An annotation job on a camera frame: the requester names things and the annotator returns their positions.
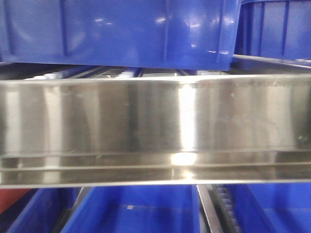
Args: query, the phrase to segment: red object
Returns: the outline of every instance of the red object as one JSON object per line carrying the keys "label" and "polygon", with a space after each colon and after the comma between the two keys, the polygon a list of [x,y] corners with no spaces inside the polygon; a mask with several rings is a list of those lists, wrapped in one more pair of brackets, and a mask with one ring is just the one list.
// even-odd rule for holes
{"label": "red object", "polygon": [[0,189],[0,214],[23,197],[30,189]]}

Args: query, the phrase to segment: stainless steel rail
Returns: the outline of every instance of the stainless steel rail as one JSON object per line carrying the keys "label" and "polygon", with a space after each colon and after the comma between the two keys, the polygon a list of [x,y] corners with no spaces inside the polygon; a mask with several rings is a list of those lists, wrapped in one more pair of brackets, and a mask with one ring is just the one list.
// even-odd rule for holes
{"label": "stainless steel rail", "polygon": [[197,189],[210,233],[224,233],[207,186],[205,184],[199,184],[197,185]]}
{"label": "stainless steel rail", "polygon": [[231,74],[298,74],[311,73],[310,62],[234,55]]}
{"label": "stainless steel rail", "polygon": [[303,73],[2,81],[0,185],[311,181]]}

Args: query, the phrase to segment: shiny metal surface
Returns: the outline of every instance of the shiny metal surface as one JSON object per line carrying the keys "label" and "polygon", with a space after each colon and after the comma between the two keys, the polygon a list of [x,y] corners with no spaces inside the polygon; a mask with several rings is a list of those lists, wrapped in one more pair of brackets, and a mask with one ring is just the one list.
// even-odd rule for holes
{"label": "shiny metal surface", "polygon": [[311,181],[310,152],[41,156],[0,165],[1,187]]}
{"label": "shiny metal surface", "polygon": [[0,82],[0,151],[308,150],[310,77]]}
{"label": "shiny metal surface", "polygon": [[311,73],[311,63],[276,58],[234,55],[230,74]]}
{"label": "shiny metal surface", "polygon": [[311,181],[311,74],[0,82],[0,185]]}
{"label": "shiny metal surface", "polygon": [[197,189],[208,222],[210,233],[224,233],[212,199],[209,196],[207,186],[205,184],[199,184],[197,185]]}

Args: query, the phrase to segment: metal rack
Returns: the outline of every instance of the metal rack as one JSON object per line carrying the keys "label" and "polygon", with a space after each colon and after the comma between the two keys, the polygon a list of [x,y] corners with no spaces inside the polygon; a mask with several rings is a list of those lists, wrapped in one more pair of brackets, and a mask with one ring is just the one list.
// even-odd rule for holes
{"label": "metal rack", "polygon": [[308,63],[107,69],[0,82],[2,187],[311,180]]}

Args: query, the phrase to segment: blue plastic crate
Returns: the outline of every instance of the blue plastic crate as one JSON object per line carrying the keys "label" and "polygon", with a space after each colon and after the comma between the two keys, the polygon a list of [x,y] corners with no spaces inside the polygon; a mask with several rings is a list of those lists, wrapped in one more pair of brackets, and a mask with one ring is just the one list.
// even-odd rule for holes
{"label": "blue plastic crate", "polygon": [[8,233],[50,233],[63,210],[75,202],[75,188],[39,189],[7,231]]}
{"label": "blue plastic crate", "polygon": [[0,214],[0,232],[7,232],[35,193],[36,189],[30,190],[7,210]]}
{"label": "blue plastic crate", "polygon": [[227,185],[244,233],[311,232],[311,183]]}
{"label": "blue plastic crate", "polygon": [[0,0],[5,62],[228,70],[241,0]]}
{"label": "blue plastic crate", "polygon": [[199,233],[196,186],[95,187],[62,233]]}
{"label": "blue plastic crate", "polygon": [[311,59],[311,0],[242,1],[236,53]]}

